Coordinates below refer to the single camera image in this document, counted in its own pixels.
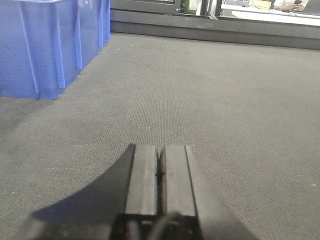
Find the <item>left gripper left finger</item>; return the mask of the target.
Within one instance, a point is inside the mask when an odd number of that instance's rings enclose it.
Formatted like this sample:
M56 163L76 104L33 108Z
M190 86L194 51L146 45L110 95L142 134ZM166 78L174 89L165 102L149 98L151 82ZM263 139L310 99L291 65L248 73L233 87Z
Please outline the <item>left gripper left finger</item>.
M129 144L102 175L74 194L32 212L16 240L108 240L127 206L134 161L144 157L157 172L155 145Z

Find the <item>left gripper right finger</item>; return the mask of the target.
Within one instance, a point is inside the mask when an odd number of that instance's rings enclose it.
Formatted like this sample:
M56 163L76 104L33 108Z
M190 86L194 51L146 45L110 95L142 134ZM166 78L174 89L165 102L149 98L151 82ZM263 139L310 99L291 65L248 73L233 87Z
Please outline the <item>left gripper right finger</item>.
M199 230L198 240L255 240L203 173L192 148L168 144L162 151L165 213L179 212Z

